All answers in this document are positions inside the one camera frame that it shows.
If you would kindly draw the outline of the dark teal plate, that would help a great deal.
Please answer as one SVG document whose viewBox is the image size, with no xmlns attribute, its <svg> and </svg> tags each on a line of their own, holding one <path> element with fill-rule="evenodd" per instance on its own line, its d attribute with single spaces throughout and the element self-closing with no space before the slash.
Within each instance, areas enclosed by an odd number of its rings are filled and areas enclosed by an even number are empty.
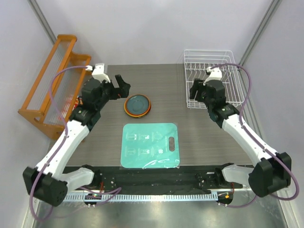
<svg viewBox="0 0 304 228">
<path fill-rule="evenodd" d="M 133 115 L 145 113 L 150 107 L 150 100 L 144 95 L 132 95 L 125 102 L 126 111 Z"/>
</svg>

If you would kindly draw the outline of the orange plate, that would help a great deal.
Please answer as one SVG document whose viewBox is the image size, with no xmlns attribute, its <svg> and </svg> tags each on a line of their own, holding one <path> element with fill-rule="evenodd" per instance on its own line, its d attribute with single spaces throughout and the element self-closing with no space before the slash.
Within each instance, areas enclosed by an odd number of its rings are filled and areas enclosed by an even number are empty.
<svg viewBox="0 0 304 228">
<path fill-rule="evenodd" d="M 129 103 L 127 102 L 124 105 L 125 112 L 132 117 L 142 117 L 147 115 L 150 112 L 151 104 L 150 103 L 143 103 L 143 102 L 134 102 Z"/>
</svg>

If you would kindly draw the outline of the lime green plate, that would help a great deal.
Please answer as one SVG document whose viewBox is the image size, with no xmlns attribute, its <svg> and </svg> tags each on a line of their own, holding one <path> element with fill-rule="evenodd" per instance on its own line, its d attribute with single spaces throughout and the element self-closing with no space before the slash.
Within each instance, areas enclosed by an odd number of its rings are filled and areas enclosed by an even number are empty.
<svg viewBox="0 0 304 228">
<path fill-rule="evenodd" d="M 146 116 L 151 111 L 151 106 L 143 106 L 141 108 L 132 108 L 130 110 L 127 110 L 126 113 L 134 118 L 141 118 Z"/>
</svg>

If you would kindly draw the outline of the red floral plate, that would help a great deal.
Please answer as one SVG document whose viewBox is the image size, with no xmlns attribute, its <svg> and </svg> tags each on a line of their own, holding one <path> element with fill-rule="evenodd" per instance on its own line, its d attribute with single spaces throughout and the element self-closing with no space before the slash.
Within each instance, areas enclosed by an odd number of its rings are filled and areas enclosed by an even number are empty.
<svg viewBox="0 0 304 228">
<path fill-rule="evenodd" d="M 129 112 L 128 110 L 125 111 L 127 115 L 129 115 L 130 117 L 133 117 L 133 118 L 142 118 L 144 116 L 146 116 L 149 112 L 150 112 L 150 109 L 147 109 L 144 113 L 142 114 L 132 114 L 131 112 Z"/>
</svg>

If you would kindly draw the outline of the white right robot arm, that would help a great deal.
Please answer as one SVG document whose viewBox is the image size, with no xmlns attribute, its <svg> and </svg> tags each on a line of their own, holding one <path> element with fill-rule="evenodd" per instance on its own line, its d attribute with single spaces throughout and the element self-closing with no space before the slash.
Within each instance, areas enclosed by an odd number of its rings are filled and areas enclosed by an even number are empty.
<svg viewBox="0 0 304 228">
<path fill-rule="evenodd" d="M 291 184 L 291 157 L 269 147 L 239 115 L 238 109 L 226 102 L 221 81 L 196 78 L 190 89 L 190 99 L 205 104 L 210 119 L 227 132 L 250 158 L 253 167 L 224 165 L 214 176 L 217 186 L 224 188 L 231 182 L 249 186 L 264 197 Z"/>
</svg>

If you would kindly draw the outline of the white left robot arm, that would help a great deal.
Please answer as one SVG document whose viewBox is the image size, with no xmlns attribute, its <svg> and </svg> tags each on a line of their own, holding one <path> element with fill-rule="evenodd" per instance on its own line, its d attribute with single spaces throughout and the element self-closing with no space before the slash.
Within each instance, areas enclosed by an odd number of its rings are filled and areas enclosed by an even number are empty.
<svg viewBox="0 0 304 228">
<path fill-rule="evenodd" d="M 100 170 L 83 165 L 78 170 L 63 173 L 67 162 L 78 145 L 91 132 L 100 119 L 100 111 L 110 100 L 127 98 L 130 84 L 121 75 L 115 75 L 118 88 L 112 82 L 88 80 L 81 91 L 82 104 L 71 113 L 69 121 L 48 154 L 35 166 L 27 167 L 23 179 L 27 192 L 51 206 L 59 206 L 66 195 L 78 188 L 87 186 L 92 190 L 101 184 Z"/>
</svg>

